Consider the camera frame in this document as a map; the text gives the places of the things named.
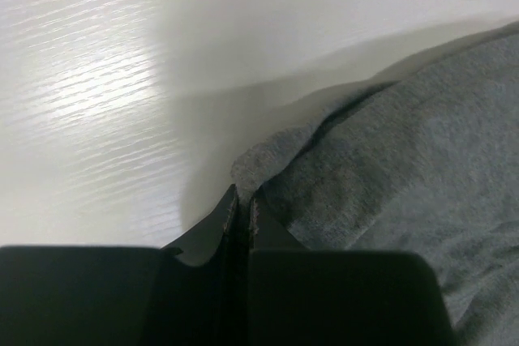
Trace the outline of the grey shorts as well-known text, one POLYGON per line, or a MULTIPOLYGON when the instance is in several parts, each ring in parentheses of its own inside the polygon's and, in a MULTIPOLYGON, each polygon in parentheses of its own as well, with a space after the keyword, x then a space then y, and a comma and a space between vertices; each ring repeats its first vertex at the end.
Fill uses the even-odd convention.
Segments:
POLYGON ((435 49, 234 162, 311 249, 404 250, 435 270, 461 345, 518 342, 518 26, 435 49))

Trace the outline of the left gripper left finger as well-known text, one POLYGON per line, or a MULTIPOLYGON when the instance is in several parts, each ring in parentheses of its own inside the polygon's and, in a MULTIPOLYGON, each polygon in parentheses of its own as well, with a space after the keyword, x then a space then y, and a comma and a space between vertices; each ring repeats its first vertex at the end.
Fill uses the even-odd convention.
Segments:
POLYGON ((161 250, 161 344, 209 345, 216 338, 237 207, 232 185, 204 219, 161 250))

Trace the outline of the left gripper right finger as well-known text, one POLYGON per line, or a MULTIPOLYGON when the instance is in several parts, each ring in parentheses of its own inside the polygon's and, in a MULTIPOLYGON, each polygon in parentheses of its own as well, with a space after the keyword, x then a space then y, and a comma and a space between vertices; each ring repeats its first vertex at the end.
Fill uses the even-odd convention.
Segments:
POLYGON ((298 322, 292 260, 303 246, 273 216, 264 199, 250 203, 247 265, 247 340, 249 345, 291 345, 298 322))

